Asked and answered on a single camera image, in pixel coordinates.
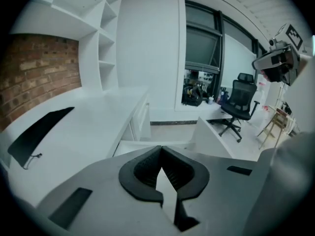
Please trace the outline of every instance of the white wall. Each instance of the white wall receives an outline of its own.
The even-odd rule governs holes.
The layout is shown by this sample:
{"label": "white wall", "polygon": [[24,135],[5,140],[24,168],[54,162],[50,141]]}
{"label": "white wall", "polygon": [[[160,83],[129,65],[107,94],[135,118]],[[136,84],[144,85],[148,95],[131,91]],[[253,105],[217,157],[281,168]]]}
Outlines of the white wall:
{"label": "white wall", "polygon": [[149,86],[151,110],[174,109],[179,55],[178,10],[178,0],[122,0],[120,7],[119,86]]}
{"label": "white wall", "polygon": [[[224,0],[191,0],[229,16],[268,47],[263,33]],[[185,0],[122,0],[117,29],[120,87],[148,86],[151,121],[220,118],[181,108],[186,56]]]}

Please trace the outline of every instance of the cable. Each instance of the cable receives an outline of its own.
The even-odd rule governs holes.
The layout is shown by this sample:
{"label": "cable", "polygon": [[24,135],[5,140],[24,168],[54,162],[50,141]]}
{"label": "cable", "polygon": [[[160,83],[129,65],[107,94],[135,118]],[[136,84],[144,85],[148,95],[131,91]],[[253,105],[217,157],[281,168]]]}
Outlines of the cable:
{"label": "cable", "polygon": [[34,158],[36,158],[36,157],[37,157],[37,158],[40,158],[42,155],[43,155],[42,153],[37,154],[37,155],[31,155],[31,156],[30,156],[30,157],[31,157],[30,161],[27,163],[26,167],[23,166],[23,169],[24,169],[24,170],[28,170],[28,169],[29,169],[29,165],[30,165],[30,163],[32,162],[32,160],[33,160]]}

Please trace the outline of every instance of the black slot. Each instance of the black slot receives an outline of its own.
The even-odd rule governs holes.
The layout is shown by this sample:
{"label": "black slot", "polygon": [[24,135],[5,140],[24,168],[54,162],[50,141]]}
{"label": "black slot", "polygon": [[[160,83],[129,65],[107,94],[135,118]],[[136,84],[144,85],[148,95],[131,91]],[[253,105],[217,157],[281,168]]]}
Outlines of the black slot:
{"label": "black slot", "polygon": [[67,230],[91,193],[92,190],[89,189],[76,189],[76,191],[50,215],[49,219]]}
{"label": "black slot", "polygon": [[30,155],[47,133],[74,107],[49,112],[25,130],[9,147],[8,153],[24,167]]}
{"label": "black slot", "polygon": [[228,171],[236,172],[239,174],[247,175],[249,176],[252,173],[252,170],[246,169],[246,168],[241,168],[237,166],[230,166],[227,168]]}

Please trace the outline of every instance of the white bookshelf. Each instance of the white bookshelf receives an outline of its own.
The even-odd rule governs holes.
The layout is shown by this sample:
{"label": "white bookshelf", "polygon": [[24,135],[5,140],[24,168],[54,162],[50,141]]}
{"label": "white bookshelf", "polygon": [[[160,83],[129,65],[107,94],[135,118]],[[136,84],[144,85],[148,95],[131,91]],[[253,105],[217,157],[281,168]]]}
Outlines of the white bookshelf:
{"label": "white bookshelf", "polygon": [[116,31],[121,0],[31,0],[11,30],[79,41],[82,88],[118,87]]}

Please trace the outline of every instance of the chair headrest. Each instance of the chair headrest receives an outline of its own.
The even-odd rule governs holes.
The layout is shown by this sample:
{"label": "chair headrest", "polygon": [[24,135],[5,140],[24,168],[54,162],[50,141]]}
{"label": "chair headrest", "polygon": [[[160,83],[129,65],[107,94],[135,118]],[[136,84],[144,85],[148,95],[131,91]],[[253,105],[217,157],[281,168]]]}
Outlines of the chair headrest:
{"label": "chair headrest", "polygon": [[240,73],[237,77],[239,81],[246,83],[254,83],[254,77],[252,74]]}

